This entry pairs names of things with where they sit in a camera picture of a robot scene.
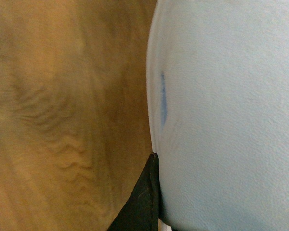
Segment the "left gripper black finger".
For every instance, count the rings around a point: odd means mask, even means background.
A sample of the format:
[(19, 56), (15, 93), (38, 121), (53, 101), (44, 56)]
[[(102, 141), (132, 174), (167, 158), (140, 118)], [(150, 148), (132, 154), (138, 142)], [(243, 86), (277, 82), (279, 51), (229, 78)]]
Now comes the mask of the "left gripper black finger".
[(108, 230), (157, 231), (159, 207), (159, 159), (151, 153), (130, 197)]

